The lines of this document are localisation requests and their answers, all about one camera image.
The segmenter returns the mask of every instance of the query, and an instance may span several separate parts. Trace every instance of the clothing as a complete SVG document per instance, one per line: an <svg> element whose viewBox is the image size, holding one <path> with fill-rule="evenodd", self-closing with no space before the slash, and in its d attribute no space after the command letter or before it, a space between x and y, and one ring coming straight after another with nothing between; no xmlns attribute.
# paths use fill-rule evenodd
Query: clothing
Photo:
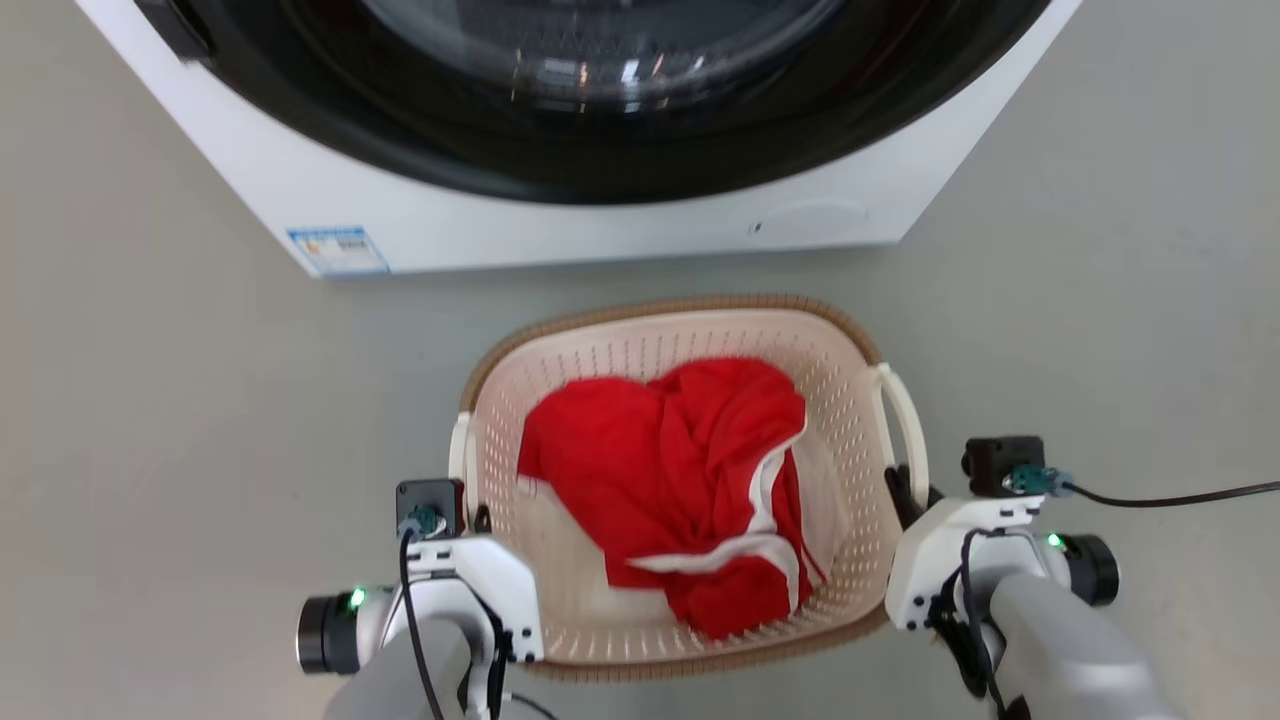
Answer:
<svg viewBox="0 0 1280 720"><path fill-rule="evenodd" d="M782 372L700 360L549 395L525 420L518 471L554 488L611 585L662 588L677 619L719 639L786 618L826 582L790 450L804 429Z"/></svg>

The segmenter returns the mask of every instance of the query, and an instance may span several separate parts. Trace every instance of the woven basket rim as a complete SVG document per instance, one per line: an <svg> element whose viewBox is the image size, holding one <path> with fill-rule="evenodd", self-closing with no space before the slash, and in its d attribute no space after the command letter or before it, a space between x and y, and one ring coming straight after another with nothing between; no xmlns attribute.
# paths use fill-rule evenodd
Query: woven basket rim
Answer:
<svg viewBox="0 0 1280 720"><path fill-rule="evenodd" d="M879 350L876 347L876 343L872 342L870 336L867 334L861 325L855 323L852 318L845 313L820 300L814 300L803 295L717 295L709 297L663 300L658 302L622 305L602 310L590 310L576 315L566 315L563 318L535 323L511 333L498 342L493 350L486 352L479 363L476 363L475 370L471 372L471 377L467 378L467 384L462 389L462 401L458 405L458 410L462 413L474 411L480 400L480 391L484 388L484 383L489 379L489 375L493 374L494 368L497 368L507 355L511 355L512 351L525 343L541 337L604 323L634 320L636 318L645 318L650 315L675 315L680 313L703 313L708 310L795 310L808 313L827 320L845 333L845 336L847 336L849 340L858 346L859 352L861 352L863 357L867 359L868 365L878 365L881 363Z"/></svg>
<svg viewBox="0 0 1280 720"><path fill-rule="evenodd" d="M462 391L460 410L472 413L480 400L485 382L499 363L516 348L535 340L603 323L632 320L653 315L672 315L680 313L701 313L716 310L792 310L820 318L841 331L858 347L868 365L878 365L879 350L863 328L845 313L831 305L803 295L718 295L623 305L591 310L553 320L535 323L503 338L476 364ZM883 603L864 618L831 628L829 630L797 638L794 641L742 650L710 657L657 662L616 662L573 665L562 662L532 662L524 666L525 671L562 683L627 683L687 678L709 673L740 670L768 662L778 662L812 652L831 650L837 646L865 637L888 621Z"/></svg>

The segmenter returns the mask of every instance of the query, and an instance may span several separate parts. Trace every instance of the washing machine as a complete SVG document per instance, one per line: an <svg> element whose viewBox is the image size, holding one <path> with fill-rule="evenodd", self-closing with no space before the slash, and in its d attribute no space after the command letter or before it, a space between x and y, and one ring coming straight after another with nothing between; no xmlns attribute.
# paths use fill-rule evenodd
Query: washing machine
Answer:
<svg viewBox="0 0 1280 720"><path fill-rule="evenodd" d="M78 0L317 277L896 242L1079 0Z"/></svg>

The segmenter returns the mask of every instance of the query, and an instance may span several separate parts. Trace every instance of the floor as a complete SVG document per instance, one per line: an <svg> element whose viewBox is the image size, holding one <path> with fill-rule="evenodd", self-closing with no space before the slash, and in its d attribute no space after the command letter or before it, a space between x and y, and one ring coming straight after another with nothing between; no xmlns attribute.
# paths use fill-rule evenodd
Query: floor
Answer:
<svg viewBox="0 0 1280 720"><path fill-rule="evenodd" d="M1280 94L1268 0L1091 0L910 236L879 250L308 279L67 0L0 8L0 715L314 720L302 600L394 577L392 488L444 471L508 332L804 292L905 378L937 483L1043 434L1082 484L1274 479ZM1271 717L1280 497L1124 511L1108 612L1192 717ZM516 676L563 720L983 717L923 635L667 684Z"/></svg>

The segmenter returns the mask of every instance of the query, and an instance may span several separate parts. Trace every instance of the laundry basket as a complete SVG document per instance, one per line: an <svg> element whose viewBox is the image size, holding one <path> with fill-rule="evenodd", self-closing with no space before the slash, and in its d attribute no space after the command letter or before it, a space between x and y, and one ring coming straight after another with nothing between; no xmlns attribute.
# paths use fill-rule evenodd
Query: laundry basket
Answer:
<svg viewBox="0 0 1280 720"><path fill-rule="evenodd" d="M605 582L599 548L543 483L516 471L525 416L568 382L598 375L652 379L690 360L759 357L806 401L806 452L829 462L846 514L829 582L791 618L724 641L676 621L660 591ZM728 670L850 642L884 623L884 592L902 528L884 483L900 424L911 493L925 505L923 433L901 380L842 313L796 296L727 296L600 310L508 337L472 373L462 396L449 473L466 483L472 516L534 570L545 662L562 680L637 680Z"/></svg>

